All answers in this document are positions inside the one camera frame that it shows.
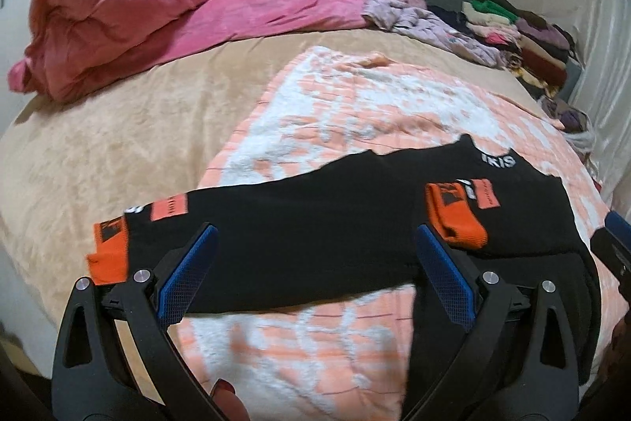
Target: pink comforter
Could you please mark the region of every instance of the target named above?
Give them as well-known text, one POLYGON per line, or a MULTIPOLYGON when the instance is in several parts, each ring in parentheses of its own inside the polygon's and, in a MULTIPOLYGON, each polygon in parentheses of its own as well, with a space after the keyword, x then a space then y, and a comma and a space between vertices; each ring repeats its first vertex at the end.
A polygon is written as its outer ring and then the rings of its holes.
POLYGON ((364 0, 32 0, 9 88, 72 102, 228 40, 367 25, 364 0))

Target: metal screw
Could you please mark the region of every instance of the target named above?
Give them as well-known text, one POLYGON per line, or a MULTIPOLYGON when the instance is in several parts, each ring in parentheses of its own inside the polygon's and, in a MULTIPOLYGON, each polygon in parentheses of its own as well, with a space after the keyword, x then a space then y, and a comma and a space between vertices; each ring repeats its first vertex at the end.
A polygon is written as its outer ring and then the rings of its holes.
POLYGON ((500 281, 500 278, 494 271, 485 271, 482 274, 482 280, 484 280, 487 284, 497 284, 500 281))
POLYGON ((81 277, 80 279, 78 279, 77 284, 75 284, 75 287, 79 291, 83 291, 84 289, 87 289, 89 285, 90 285, 90 279, 87 277, 81 277))
POLYGON ((547 291, 548 293, 554 293, 556 291, 556 286, 551 280, 544 280, 541 283, 541 287, 544 288, 544 291, 547 291))
POLYGON ((136 282, 147 282, 150 276, 151 272, 148 269, 139 269, 134 273, 134 280, 136 282))

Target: red fingernail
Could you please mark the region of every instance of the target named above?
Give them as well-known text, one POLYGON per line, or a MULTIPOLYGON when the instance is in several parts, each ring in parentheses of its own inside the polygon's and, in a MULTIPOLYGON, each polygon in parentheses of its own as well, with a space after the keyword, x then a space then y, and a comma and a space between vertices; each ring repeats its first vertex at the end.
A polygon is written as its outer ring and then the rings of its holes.
POLYGON ((232 386, 232 384, 230 382, 228 382, 227 380, 224 380, 223 378, 220 378, 217 381, 217 383, 215 384, 215 387, 213 387, 213 389, 223 389, 224 391, 231 392, 233 395, 237 393, 235 391, 235 388, 232 386))

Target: orange tag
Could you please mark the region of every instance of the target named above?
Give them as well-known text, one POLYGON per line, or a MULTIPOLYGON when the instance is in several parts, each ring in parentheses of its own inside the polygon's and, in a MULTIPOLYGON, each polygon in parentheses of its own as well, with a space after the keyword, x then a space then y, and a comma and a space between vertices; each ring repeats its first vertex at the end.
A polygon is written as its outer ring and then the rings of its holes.
POLYGON ((472 179, 475 194, 478 198, 478 207, 481 209, 498 208, 500 202, 493 193, 493 185, 489 179, 472 179))
POLYGON ((151 221, 157 221, 178 214, 186 214, 189 211, 188 197, 186 193, 174 197, 158 200, 151 205, 151 221))

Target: lavender clothing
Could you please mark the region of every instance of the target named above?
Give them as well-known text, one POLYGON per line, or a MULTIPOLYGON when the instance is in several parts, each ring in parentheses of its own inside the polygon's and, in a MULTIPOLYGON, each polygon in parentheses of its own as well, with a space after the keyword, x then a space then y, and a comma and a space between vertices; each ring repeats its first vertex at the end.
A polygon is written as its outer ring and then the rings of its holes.
POLYGON ((498 49, 482 45, 422 8, 397 0, 366 0, 362 15, 384 31, 404 34, 487 67, 504 66, 498 49))
POLYGON ((563 36, 558 29, 553 26, 548 25, 548 29, 539 30, 532 27, 524 19, 517 19, 515 24, 519 29, 519 32, 523 34, 534 36, 537 40, 554 45, 564 51, 570 50, 570 44, 567 43, 565 36, 563 36))

